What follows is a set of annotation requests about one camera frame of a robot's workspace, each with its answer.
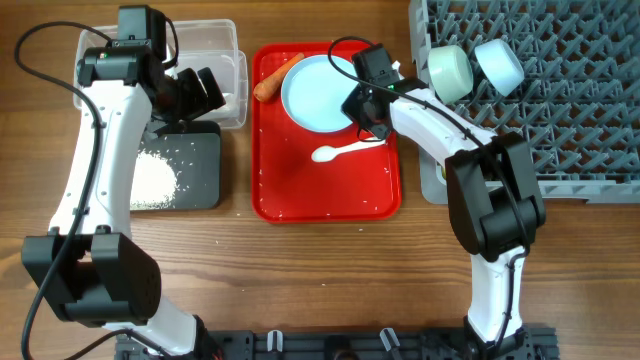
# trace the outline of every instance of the gray plastic rack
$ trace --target gray plastic rack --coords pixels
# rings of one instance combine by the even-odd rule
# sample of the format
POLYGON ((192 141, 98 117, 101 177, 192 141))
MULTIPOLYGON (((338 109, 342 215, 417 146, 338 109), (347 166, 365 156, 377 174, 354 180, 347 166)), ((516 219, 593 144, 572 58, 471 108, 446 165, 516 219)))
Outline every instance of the gray plastic rack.
MULTIPOLYGON (((523 135, 544 197, 640 203, 639 7, 634 0, 412 0, 411 53, 418 77, 429 82, 432 47, 465 50, 474 91, 455 111, 498 134, 523 135), (495 38, 525 70, 507 97, 473 55, 495 38)), ((442 169, 424 152, 420 176, 424 197, 446 204, 442 169)))

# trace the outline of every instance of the wooden table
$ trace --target wooden table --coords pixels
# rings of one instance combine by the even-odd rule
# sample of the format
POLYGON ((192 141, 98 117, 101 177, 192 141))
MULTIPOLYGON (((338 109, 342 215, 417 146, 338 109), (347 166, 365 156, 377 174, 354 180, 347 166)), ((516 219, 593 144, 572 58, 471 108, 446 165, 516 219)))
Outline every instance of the wooden table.
MULTIPOLYGON (((19 356, 19 335, 36 291, 20 262, 23 237, 45 233, 79 126, 71 94, 14 64, 15 41, 45 21, 117 23, 113 1, 15 3, 0 0, 0 359, 19 356)), ((361 35, 384 43, 406 74, 415 73, 408 1, 154 6, 173 20, 232 19, 248 59, 268 43, 361 35)), ((47 30, 29 40, 24 60, 70 81, 77 42, 76 30, 47 30)), ((461 325, 471 299, 469 256, 453 236, 447 208, 422 198, 415 145, 400 141, 404 201, 391 219, 273 226, 251 210, 250 131, 249 120, 224 133, 227 195, 217 209, 132 216, 134 239, 160 264, 172 301, 212 330, 461 325)), ((520 307, 525 322, 557 327, 563 359, 640 357, 639 210, 547 201, 547 224, 525 267, 520 307)), ((59 322, 45 305, 32 351, 38 359, 61 358, 102 334, 59 322)), ((112 355, 109 343, 88 358, 112 355)))

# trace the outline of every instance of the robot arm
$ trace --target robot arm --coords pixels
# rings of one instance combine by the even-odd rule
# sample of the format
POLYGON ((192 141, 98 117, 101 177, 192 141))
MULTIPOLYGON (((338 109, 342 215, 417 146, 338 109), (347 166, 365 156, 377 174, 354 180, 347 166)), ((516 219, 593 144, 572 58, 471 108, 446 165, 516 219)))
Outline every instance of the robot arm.
POLYGON ((45 298, 62 321, 108 330, 128 329, 183 359, 212 358, 220 348, 200 319, 161 296, 157 263, 132 241, 129 200, 140 140, 154 120, 158 133, 170 132, 224 105, 208 68, 175 78, 165 75, 165 17, 146 6, 122 7, 117 47, 87 49, 78 64, 79 83, 100 111, 102 141, 97 171, 85 209, 77 209, 93 151, 94 119, 83 103, 71 174, 47 236, 27 237, 22 261, 40 286, 83 212, 71 251, 55 271, 45 298), (79 261, 91 254, 90 261, 79 261))
POLYGON ((445 166, 451 225, 460 244, 471 255, 472 302, 465 318, 466 351, 470 358, 493 358, 521 346, 518 302, 523 245, 533 243, 536 228, 545 221, 526 141, 514 133, 498 137, 470 124, 438 101, 422 81, 402 78, 380 44, 355 54, 352 60, 358 78, 364 82, 347 98, 343 112, 360 129, 380 139, 391 131, 407 136, 445 166), (380 87, 393 92, 382 91, 380 87), (419 102, 394 93, 409 95, 419 102), (485 149, 479 149, 479 144, 451 120, 466 128, 485 149), (527 231, 526 244, 505 188, 488 192, 485 172, 491 167, 487 154, 499 164, 506 176, 505 186, 514 194, 527 231), (510 318, 501 336, 506 314, 510 318))

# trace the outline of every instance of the clear plastic container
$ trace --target clear plastic container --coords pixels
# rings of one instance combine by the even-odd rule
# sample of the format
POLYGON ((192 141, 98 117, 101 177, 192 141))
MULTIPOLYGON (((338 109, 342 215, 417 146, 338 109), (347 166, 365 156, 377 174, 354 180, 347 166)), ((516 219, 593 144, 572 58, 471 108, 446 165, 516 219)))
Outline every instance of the clear plastic container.
MULTIPOLYGON (((223 129, 237 129, 242 127, 247 117, 247 99, 249 96, 249 83, 247 73, 247 60, 242 51, 238 50, 238 38, 236 26, 231 20, 196 20, 176 21, 176 28, 180 45, 178 64, 174 69, 167 70, 167 74, 174 76, 186 68, 198 71, 209 67, 216 78, 220 90, 224 94, 227 104, 220 109, 208 112, 196 120, 213 120, 223 129)), ((117 26, 97 27, 106 35, 115 38, 117 26)), ((105 41, 98 35, 86 30, 80 34, 75 64, 84 56, 87 48, 104 46, 105 41)), ((167 44, 173 55, 173 33, 167 25, 167 44)), ((78 85, 75 72, 73 83, 78 85)), ((73 104, 81 109, 80 99, 74 95, 73 104)))

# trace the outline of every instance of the light blue bowl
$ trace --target light blue bowl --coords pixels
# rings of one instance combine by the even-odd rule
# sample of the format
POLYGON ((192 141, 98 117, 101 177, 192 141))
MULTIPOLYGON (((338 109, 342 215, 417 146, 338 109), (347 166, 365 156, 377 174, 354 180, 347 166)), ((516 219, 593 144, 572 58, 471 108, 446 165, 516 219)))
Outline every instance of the light blue bowl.
MULTIPOLYGON (((334 56, 342 70, 356 76, 353 64, 334 56)), ((331 66, 326 55, 308 57, 297 63, 282 82, 282 104, 289 117, 316 133, 340 131, 351 120, 342 113, 342 103, 357 85, 331 66)))

